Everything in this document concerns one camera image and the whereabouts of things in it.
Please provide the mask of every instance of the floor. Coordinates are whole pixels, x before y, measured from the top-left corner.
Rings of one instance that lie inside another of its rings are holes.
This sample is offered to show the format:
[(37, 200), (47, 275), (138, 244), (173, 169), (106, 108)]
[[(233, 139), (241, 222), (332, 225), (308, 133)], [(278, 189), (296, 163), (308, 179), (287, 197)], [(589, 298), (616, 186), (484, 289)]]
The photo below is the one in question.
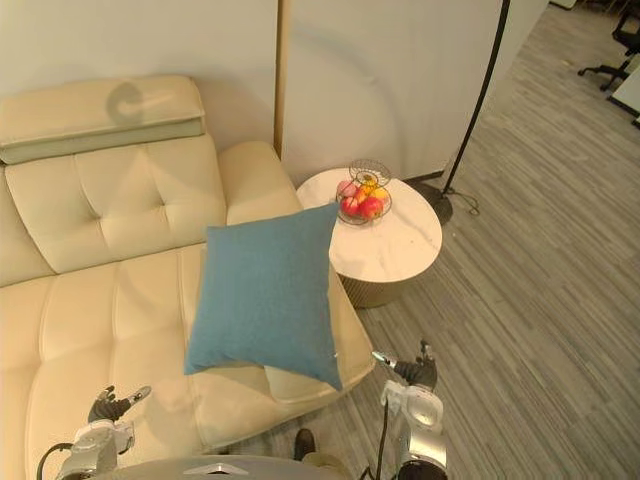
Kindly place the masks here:
[[(433, 344), (451, 477), (640, 476), (640, 130), (575, 73), (620, 63), (614, 23), (547, 9), (456, 177), (481, 215), (453, 197), (435, 264), (400, 300), (359, 311), (377, 349)], [(286, 457), (307, 426), (358, 475), (375, 463), (387, 378), (376, 368), (232, 453)]]

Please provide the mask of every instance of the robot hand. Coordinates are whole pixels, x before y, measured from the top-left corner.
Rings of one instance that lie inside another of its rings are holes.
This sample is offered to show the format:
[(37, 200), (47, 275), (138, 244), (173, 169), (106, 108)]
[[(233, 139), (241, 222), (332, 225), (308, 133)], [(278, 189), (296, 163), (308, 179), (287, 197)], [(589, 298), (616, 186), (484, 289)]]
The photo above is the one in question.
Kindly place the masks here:
[(376, 360), (389, 366), (400, 375), (409, 385), (420, 385), (430, 392), (438, 381), (438, 370), (436, 360), (433, 357), (433, 350), (425, 340), (420, 340), (420, 355), (416, 357), (415, 363), (395, 360), (380, 352), (373, 352)]
[(114, 390), (115, 387), (110, 385), (100, 392), (100, 395), (98, 395), (96, 401), (93, 402), (91, 410), (89, 411), (88, 423), (95, 422), (96, 420), (111, 420), (115, 422), (133, 405), (145, 399), (151, 393), (151, 387), (142, 387), (133, 395), (121, 400), (116, 400), (116, 395), (113, 393)]

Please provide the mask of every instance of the black pole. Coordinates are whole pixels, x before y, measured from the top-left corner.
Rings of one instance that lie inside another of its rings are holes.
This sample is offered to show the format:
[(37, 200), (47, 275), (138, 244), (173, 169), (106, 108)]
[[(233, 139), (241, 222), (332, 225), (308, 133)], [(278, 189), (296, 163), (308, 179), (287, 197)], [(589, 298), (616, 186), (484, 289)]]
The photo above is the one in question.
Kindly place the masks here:
[(469, 143), (471, 132), (473, 132), (473, 129), (476, 126), (478, 115), (480, 115), (480, 110), (482, 109), (482, 104), (484, 103), (484, 97), (487, 95), (487, 90), (489, 89), (489, 83), (491, 83), (491, 76), (493, 75), (493, 68), (495, 67), (496, 60), (498, 59), (498, 52), (500, 51), (500, 43), (502, 43), (502, 34), (504, 33), (504, 27), (507, 24), (507, 16), (509, 15), (510, 4), (511, 4), (511, 0), (502, 0), (502, 8), (500, 9), (500, 19), (498, 20), (498, 28), (496, 30), (496, 36), (493, 40), (493, 48), (491, 50), (491, 57), (489, 57), (489, 65), (487, 65), (487, 71), (484, 74), (484, 81), (482, 82), (482, 88), (480, 89), (480, 95), (478, 96), (476, 108), (473, 111), (473, 115), (471, 115), (469, 128), (467, 128), (467, 133), (465, 133), (464, 135), (464, 140), (462, 140), (462, 145), (460, 145), (460, 150), (458, 150), (458, 155), (456, 157), (456, 161), (453, 163), (453, 168), (451, 169), (451, 173), (449, 174), (447, 183), (445, 184), (444, 189), (441, 192), (443, 197), (447, 194), (447, 192), (449, 191), (449, 188), (451, 188), (451, 182), (453, 182), (453, 177), (455, 176), (456, 171), (458, 170), (458, 166), (460, 165), (460, 161), (462, 160), (464, 151), (467, 148), (467, 143)]

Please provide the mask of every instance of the blue pillow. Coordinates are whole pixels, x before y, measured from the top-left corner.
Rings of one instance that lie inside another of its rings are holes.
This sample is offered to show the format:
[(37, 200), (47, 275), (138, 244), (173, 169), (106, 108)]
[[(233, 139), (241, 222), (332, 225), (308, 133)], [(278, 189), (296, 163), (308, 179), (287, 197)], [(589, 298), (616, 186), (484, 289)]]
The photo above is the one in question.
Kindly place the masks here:
[(207, 261), (184, 373), (234, 361), (342, 388), (329, 315), (336, 203), (207, 229)]

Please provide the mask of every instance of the round side table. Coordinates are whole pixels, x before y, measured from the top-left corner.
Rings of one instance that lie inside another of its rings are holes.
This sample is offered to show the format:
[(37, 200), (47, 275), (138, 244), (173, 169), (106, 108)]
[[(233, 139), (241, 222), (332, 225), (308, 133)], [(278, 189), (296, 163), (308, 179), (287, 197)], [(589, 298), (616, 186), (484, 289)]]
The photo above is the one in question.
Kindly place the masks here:
[[(348, 168), (319, 173), (298, 188), (298, 198), (304, 208), (335, 202), (338, 183), (349, 178)], [(358, 226), (338, 219), (333, 230), (329, 257), (356, 307), (396, 298), (442, 246), (442, 228), (427, 201), (397, 179), (385, 188), (393, 201), (386, 215)]]

